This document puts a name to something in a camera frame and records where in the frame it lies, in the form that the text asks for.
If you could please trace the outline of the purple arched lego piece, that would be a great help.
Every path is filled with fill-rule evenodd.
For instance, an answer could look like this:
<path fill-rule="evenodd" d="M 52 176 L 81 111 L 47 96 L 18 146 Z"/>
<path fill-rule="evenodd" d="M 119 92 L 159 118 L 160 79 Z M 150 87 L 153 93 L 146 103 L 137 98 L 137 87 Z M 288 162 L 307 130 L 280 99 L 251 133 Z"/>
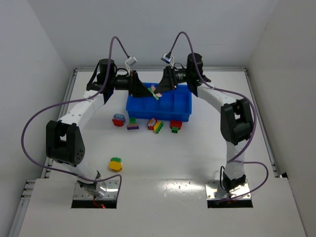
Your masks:
<path fill-rule="evenodd" d="M 139 129 L 139 125 L 136 124 L 136 123 L 130 123 L 130 124 L 127 126 L 127 129 L 128 129 L 128 130 Z"/>

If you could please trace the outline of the green rectangular lego brick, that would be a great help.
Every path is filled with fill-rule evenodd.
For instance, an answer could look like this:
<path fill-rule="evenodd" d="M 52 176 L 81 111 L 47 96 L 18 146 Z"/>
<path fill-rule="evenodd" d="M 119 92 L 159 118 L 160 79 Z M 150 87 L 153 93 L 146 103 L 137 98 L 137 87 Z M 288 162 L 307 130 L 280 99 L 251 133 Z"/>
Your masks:
<path fill-rule="evenodd" d="M 151 90 L 151 88 L 148 88 L 148 90 L 156 100 L 159 100 L 159 97 Z"/>

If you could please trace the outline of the green lego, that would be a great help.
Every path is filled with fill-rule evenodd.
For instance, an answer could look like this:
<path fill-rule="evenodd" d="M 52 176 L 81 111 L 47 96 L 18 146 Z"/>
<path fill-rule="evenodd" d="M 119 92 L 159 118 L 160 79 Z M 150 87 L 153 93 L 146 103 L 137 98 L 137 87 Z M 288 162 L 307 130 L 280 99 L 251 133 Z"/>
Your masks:
<path fill-rule="evenodd" d="M 122 162 L 122 160 L 121 160 L 121 158 L 119 158 L 119 157 L 113 157 L 113 158 L 111 158 L 111 162 L 118 162 L 118 163 L 121 163 Z"/>

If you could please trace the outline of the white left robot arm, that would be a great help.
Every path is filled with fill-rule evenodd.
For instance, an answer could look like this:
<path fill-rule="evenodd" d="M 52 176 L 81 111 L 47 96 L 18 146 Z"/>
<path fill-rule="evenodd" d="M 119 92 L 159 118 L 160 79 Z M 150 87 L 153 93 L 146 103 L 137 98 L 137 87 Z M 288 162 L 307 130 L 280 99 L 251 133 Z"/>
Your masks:
<path fill-rule="evenodd" d="M 102 197 L 106 193 L 106 183 L 101 175 L 84 159 L 85 146 L 81 130 L 92 115 L 101 108 L 115 90 L 126 90 L 135 98 L 150 97 L 152 93 L 139 80 L 131 66 L 137 61 L 129 57 L 125 62 L 125 75 L 119 75 L 119 68 L 112 59 L 101 59 L 87 83 L 82 100 L 58 121 L 46 125 L 46 155 L 63 164 L 78 179 L 79 186 L 87 193 Z"/>

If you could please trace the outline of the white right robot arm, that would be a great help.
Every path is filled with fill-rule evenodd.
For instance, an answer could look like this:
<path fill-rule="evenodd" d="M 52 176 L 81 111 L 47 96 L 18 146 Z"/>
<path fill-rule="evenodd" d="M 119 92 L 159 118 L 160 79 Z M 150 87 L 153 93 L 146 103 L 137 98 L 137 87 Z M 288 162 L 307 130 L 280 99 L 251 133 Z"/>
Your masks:
<path fill-rule="evenodd" d="M 220 114 L 220 132 L 227 143 L 227 161 L 221 170 L 220 187 L 229 193 L 246 181 L 244 152 L 254 128 L 250 103 L 246 98 L 236 99 L 217 89 L 203 74 L 202 56 L 197 53 L 188 55 L 185 67 L 166 66 L 154 92 L 162 94 L 175 90 L 180 83 L 186 83 L 192 94 L 206 101 Z"/>

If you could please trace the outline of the blue divided plastic bin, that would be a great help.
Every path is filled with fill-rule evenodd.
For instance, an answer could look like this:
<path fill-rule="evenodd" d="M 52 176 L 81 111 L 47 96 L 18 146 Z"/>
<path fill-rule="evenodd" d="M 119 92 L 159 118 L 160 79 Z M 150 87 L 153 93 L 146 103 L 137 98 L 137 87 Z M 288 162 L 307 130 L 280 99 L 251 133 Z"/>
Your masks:
<path fill-rule="evenodd" d="M 188 122 L 192 113 L 192 93 L 186 85 L 154 97 L 134 98 L 128 96 L 126 111 L 137 119 L 177 120 Z"/>

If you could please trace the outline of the red lego with purple flower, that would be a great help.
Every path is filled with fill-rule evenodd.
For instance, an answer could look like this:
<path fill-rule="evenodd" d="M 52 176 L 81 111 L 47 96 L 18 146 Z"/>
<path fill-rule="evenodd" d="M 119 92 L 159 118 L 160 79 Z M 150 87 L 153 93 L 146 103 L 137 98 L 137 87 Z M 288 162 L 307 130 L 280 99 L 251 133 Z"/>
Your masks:
<path fill-rule="evenodd" d="M 125 123 L 125 116 L 122 114 L 114 114 L 112 122 L 114 126 L 122 127 Z"/>

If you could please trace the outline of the red lego with pink cloud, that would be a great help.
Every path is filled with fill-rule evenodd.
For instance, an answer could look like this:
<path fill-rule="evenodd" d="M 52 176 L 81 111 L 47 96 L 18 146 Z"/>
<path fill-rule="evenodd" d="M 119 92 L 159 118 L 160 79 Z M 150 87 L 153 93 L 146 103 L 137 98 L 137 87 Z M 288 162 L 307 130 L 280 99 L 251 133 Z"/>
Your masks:
<path fill-rule="evenodd" d="M 156 118 L 150 119 L 149 122 L 148 122 L 148 125 L 147 125 L 148 129 L 149 129 L 149 130 L 153 130 L 155 124 L 157 123 L 157 121 L 158 121 L 158 120 L 157 120 Z"/>

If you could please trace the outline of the red lego block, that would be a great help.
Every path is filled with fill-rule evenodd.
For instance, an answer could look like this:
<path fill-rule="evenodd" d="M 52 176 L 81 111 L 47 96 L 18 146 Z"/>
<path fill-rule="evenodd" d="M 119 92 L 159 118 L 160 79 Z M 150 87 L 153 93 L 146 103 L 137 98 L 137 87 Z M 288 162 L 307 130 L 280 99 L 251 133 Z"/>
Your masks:
<path fill-rule="evenodd" d="M 173 129 L 174 127 L 178 128 L 178 130 L 180 130 L 182 128 L 182 122 L 181 121 L 177 121 L 177 120 L 171 120 L 170 121 L 170 128 Z"/>

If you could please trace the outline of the small green lego brick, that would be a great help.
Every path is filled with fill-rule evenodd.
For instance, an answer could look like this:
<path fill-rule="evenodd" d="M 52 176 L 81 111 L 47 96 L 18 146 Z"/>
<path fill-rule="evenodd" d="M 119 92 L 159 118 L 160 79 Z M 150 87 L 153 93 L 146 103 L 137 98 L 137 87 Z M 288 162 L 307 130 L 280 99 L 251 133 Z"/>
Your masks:
<path fill-rule="evenodd" d="M 178 127 L 173 127 L 173 128 L 172 128 L 172 132 L 173 132 L 173 133 L 178 133 L 178 130 L 179 130 Z"/>

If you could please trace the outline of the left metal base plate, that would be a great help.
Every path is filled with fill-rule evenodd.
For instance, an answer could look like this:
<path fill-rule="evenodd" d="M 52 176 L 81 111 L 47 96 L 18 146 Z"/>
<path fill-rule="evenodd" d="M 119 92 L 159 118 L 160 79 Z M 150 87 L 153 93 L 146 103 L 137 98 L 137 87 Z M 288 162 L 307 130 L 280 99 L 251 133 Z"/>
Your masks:
<path fill-rule="evenodd" d="M 73 199 L 74 200 L 115 200 L 118 197 L 119 180 L 107 180 L 95 184 L 86 184 L 77 181 Z"/>

